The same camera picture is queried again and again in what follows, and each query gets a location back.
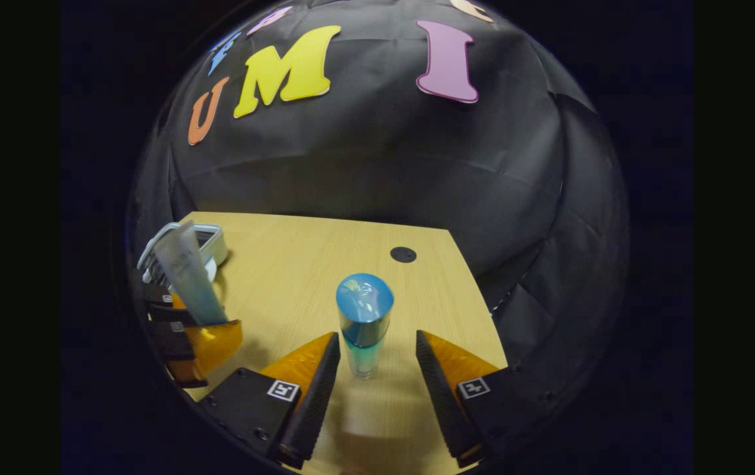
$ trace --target black circular hole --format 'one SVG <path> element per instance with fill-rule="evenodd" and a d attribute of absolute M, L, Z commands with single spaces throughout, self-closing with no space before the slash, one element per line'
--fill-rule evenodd
<path fill-rule="evenodd" d="M 392 251 L 389 252 L 389 255 L 392 256 L 392 259 L 395 259 L 395 261 L 403 262 L 404 264 L 415 261 L 415 258 L 417 257 L 415 251 L 409 247 L 402 246 L 392 249 Z"/>

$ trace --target blue cap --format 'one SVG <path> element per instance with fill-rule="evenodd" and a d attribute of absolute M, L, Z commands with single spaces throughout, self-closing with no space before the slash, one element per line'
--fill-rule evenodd
<path fill-rule="evenodd" d="M 345 339 L 360 348 L 375 345 L 386 334 L 386 316 L 395 296 L 380 277 L 353 274 L 345 277 L 336 289 L 336 304 L 342 320 Z"/>

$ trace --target pink letter i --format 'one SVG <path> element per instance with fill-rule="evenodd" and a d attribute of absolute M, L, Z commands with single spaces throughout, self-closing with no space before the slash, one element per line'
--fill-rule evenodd
<path fill-rule="evenodd" d="M 427 72 L 419 76 L 419 89 L 434 96 L 474 103 L 479 94 L 468 79 L 465 45 L 474 39 L 452 26 L 419 19 L 415 24 L 427 32 Z"/>

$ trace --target wooden table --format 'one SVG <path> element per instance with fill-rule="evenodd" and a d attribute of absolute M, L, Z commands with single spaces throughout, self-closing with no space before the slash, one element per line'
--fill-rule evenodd
<path fill-rule="evenodd" d="M 415 331 L 450 340 L 506 366 L 495 325 L 458 247 L 443 229 L 271 214 L 190 213 L 221 226 L 227 243 L 214 289 L 227 318 L 241 319 L 242 347 L 208 376 L 208 394 L 238 367 L 259 371 L 326 333 L 339 331 L 336 288 L 367 272 L 395 295 L 375 374 L 359 381 L 340 341 L 336 385 L 313 457 L 302 473 L 457 473 L 415 358 Z M 410 247 L 408 264 L 389 255 Z"/>

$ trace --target letter m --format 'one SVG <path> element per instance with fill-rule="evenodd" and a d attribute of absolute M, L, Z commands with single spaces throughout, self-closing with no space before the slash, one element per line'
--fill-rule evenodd
<path fill-rule="evenodd" d="M 284 57 L 278 56 L 278 50 L 274 46 L 251 55 L 245 62 L 248 71 L 245 73 L 239 104 L 233 109 L 233 117 L 247 116 L 257 109 L 255 88 L 260 90 L 263 104 L 271 104 L 287 73 L 289 80 L 280 91 L 282 100 L 322 96 L 329 91 L 330 79 L 324 77 L 324 61 L 330 39 L 341 30 L 342 27 L 332 25 L 307 31 Z"/>

